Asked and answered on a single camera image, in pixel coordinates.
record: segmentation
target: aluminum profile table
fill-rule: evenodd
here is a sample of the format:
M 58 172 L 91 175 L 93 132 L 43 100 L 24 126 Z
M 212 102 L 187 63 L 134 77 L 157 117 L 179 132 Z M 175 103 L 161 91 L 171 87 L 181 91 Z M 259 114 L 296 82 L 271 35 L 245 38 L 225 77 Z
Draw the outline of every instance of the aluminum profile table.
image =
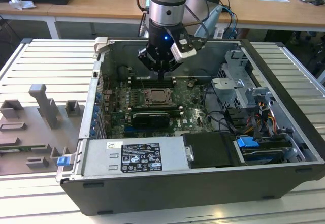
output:
M 274 43 L 253 43 L 253 46 L 294 100 L 299 103 L 317 130 L 323 133 L 325 119 L 321 118 L 325 111 L 322 110 L 325 107 L 324 88 L 316 83 L 316 80 L 285 48 L 278 47 Z M 49 83 L 48 90 L 53 93 L 58 103 L 62 100 L 59 95 L 62 92 L 65 92 L 65 95 L 70 94 L 69 96 L 78 94 L 81 103 L 85 102 L 86 97 L 83 96 L 88 91 L 87 81 L 90 79 L 91 68 L 88 69 L 83 65 L 92 64 L 92 47 L 93 40 L 33 40 L 30 44 L 21 44 L 0 73 L 2 96 L 0 98 L 5 99 L 11 94 L 22 94 L 20 96 L 24 106 L 34 105 L 32 98 L 25 97 L 28 90 L 25 90 L 24 86 L 27 88 L 31 82 L 22 75 L 19 76 L 19 71 L 24 71 L 25 74 L 29 74 L 28 76 L 34 74 L 33 79 L 50 76 L 50 79 L 46 80 Z M 253 73 L 263 85 L 258 74 Z M 55 173 L 42 173 L 1 177 L 1 224 L 66 221 L 93 224 L 325 222 L 325 178 L 320 181 L 305 182 L 277 200 L 85 216 L 56 183 L 54 176 Z M 159 200 L 153 196 L 152 201 Z
M 325 88 L 285 47 L 274 43 L 252 45 L 325 139 Z M 261 86 L 266 86 L 257 71 L 253 74 Z

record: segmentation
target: motherboard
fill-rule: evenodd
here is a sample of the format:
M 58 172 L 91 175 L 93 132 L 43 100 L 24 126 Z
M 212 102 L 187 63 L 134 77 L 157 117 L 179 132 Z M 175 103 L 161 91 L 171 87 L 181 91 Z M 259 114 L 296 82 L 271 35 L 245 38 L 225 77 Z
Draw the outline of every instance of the motherboard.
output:
M 203 106 L 205 84 L 195 78 L 144 79 L 105 86 L 107 138 L 181 136 L 213 131 Z

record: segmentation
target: desk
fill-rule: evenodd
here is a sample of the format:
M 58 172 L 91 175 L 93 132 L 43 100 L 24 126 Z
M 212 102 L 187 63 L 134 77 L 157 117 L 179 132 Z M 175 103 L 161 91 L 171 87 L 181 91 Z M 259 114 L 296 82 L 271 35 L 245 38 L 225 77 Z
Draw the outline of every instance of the desk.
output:
M 238 16 L 238 28 L 325 31 L 325 5 L 289 1 L 230 0 Z M 36 5 L 35 9 L 19 11 L 8 3 L 0 3 L 0 15 L 6 19 L 45 21 L 54 39 L 60 37 L 57 21 L 138 24 L 141 19 L 135 0 L 70 0 L 63 6 Z M 229 15 L 222 13 L 219 23 L 225 27 L 229 20 Z

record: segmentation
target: power supply label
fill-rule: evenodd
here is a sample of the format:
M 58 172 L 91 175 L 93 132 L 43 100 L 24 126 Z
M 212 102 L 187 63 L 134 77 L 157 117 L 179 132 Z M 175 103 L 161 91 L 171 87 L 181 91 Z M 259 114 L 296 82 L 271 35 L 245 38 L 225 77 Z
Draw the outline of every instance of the power supply label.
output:
M 163 170 L 158 143 L 123 144 L 121 151 L 121 171 L 123 173 Z

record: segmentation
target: sticker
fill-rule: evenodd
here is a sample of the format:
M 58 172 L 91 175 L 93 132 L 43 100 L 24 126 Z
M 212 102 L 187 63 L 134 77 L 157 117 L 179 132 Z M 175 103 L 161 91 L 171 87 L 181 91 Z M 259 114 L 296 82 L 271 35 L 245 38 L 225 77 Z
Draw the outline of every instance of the sticker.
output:
M 106 144 L 108 149 L 120 149 L 122 147 L 123 141 L 109 141 Z
M 12 152 L 20 152 L 19 149 L 4 149 L 0 150 L 0 153 L 12 153 Z
M 158 143 L 121 145 L 121 172 L 162 171 L 161 152 Z

